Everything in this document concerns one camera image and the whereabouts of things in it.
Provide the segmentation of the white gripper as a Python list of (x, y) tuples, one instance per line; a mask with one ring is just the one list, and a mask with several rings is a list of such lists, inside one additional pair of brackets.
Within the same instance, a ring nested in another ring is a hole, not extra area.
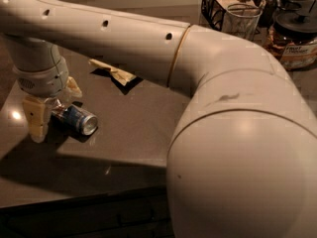
[(73, 98), (81, 98), (82, 91), (76, 80), (72, 76), (68, 77), (64, 58), (43, 71), (22, 71), (16, 67), (13, 71), (17, 75), (19, 87), (31, 94), (23, 99), (23, 110), (31, 139), (41, 143), (48, 133), (53, 110), (53, 99), (48, 97), (55, 97), (61, 92), (59, 99), (70, 103)]

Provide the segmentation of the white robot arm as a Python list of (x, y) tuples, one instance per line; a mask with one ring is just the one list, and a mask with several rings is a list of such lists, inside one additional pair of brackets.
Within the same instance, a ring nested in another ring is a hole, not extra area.
[(59, 0), (0, 24), (3, 207), (164, 184), (175, 238), (317, 238), (316, 117), (262, 47)]

